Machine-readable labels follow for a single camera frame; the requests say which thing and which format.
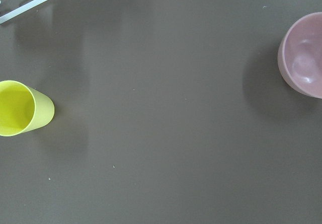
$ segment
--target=pink bowl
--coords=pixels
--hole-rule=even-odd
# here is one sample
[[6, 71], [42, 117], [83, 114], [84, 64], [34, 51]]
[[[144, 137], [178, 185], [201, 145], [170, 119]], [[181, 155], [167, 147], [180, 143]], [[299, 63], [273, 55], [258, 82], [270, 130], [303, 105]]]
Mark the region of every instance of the pink bowl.
[[298, 92], [322, 98], [322, 13], [296, 21], [278, 50], [284, 80]]

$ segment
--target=bowl rim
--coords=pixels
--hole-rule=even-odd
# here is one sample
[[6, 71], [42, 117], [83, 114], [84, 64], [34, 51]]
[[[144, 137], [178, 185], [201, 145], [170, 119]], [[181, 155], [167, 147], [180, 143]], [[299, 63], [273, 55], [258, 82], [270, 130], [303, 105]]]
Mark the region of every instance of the bowl rim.
[[283, 43], [282, 43], [282, 63], [283, 63], [283, 66], [286, 70], [286, 73], [288, 75], [288, 77], [291, 79], [291, 81], [295, 84], [295, 86], [297, 88], [299, 88], [301, 91], [305, 92], [306, 94], [312, 96], [312, 97], [316, 97], [316, 98], [322, 98], [322, 95], [316, 95], [316, 94], [312, 94], [310, 92], [308, 92], [307, 90], [303, 89], [303, 87], [301, 87], [294, 79], [293, 77], [291, 76], [288, 68], [287, 68], [287, 65], [286, 65], [286, 60], [285, 60], [285, 45], [286, 45], [286, 41], [288, 39], [288, 36], [290, 35], [290, 33], [292, 32], [293, 28], [298, 25], [301, 21], [303, 21], [304, 19], [306, 18], [309, 18], [309, 17], [312, 17], [312, 16], [315, 16], [315, 15], [322, 15], [322, 12], [316, 12], [316, 13], [311, 13], [311, 14], [308, 14], [308, 15], [305, 15], [303, 16], [302, 18], [298, 19], [290, 28], [289, 30], [287, 31], [287, 33], [285, 34], [284, 36], [284, 39], [283, 39]]
[[37, 104], [36, 104], [36, 99], [35, 99], [35, 95], [33, 94], [33, 92], [30, 90], [30, 88], [28, 86], [26, 86], [25, 84], [15, 81], [15, 80], [5, 80], [5, 81], [1, 81], [0, 84], [4, 84], [4, 83], [12, 83], [12, 84], [16, 84], [16, 85], [20, 85], [22, 86], [27, 92], [29, 92], [29, 94], [32, 96], [32, 99], [34, 101], [34, 113], [32, 118], [30, 119], [29, 123], [21, 130], [11, 133], [11, 134], [3, 134], [0, 132], [0, 136], [2, 137], [12, 137], [12, 136], [16, 136], [18, 134], [24, 133], [26, 131], [26, 129], [28, 129], [32, 123], [35, 121], [35, 116], [36, 116], [36, 110], [37, 110]]

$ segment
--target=gray table surface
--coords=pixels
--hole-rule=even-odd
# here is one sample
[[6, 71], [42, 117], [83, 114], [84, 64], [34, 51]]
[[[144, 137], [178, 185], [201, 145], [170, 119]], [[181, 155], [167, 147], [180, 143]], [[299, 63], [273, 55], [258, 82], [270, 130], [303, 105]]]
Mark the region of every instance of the gray table surface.
[[321, 223], [322, 101], [276, 59], [321, 5], [51, 0], [2, 25], [0, 80], [56, 114], [0, 138], [0, 223]]

